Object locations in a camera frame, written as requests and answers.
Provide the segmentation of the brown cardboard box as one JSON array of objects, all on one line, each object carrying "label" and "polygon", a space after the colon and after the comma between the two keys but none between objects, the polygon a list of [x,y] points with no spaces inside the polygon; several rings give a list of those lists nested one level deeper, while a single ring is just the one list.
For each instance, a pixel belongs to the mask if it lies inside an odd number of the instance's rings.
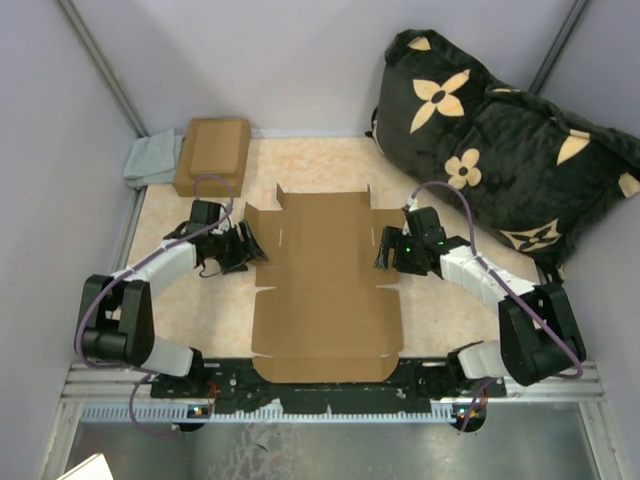
[{"label": "brown cardboard box", "polygon": [[368,190],[286,193],[277,210],[244,218],[268,259],[256,264],[251,350],[271,383],[382,382],[404,348],[398,274],[374,263],[399,209],[374,209]]}]

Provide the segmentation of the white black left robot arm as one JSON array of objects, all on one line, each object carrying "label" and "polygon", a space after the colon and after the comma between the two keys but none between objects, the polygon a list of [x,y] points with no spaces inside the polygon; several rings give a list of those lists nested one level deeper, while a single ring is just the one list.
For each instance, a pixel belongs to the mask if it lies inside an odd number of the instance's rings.
[{"label": "white black left robot arm", "polygon": [[233,205],[192,202],[189,218],[167,234],[159,247],[133,266],[84,283],[74,349],[88,367],[135,368],[172,377],[173,386],[194,397],[207,385],[202,353],[160,337],[154,328],[153,300],[183,275],[215,261],[222,275],[246,271],[266,261],[247,221],[234,224]]}]

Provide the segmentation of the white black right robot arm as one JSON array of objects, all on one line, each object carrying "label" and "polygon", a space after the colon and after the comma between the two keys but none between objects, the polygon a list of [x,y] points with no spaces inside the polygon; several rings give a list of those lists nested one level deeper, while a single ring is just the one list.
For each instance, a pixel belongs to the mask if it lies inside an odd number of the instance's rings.
[{"label": "white black right robot arm", "polygon": [[403,227],[383,228],[376,268],[433,273],[464,289],[498,320],[498,339],[453,351],[454,365],[445,373],[452,393],[467,396],[481,379],[509,376],[530,386],[582,375],[586,348],[560,284],[536,284],[491,263],[471,240],[447,236],[433,208],[407,208],[404,215]]}]

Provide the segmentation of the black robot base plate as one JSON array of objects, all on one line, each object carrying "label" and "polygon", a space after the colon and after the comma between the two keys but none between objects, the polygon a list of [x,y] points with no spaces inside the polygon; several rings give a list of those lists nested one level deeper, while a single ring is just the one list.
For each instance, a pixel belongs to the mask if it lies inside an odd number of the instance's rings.
[{"label": "black robot base plate", "polygon": [[402,358],[387,379],[364,383],[273,383],[248,358],[210,358],[196,374],[159,375],[151,397],[211,400],[217,414],[251,413],[275,400],[294,415],[413,414],[429,413],[435,400],[471,396],[481,383],[451,357]]}]

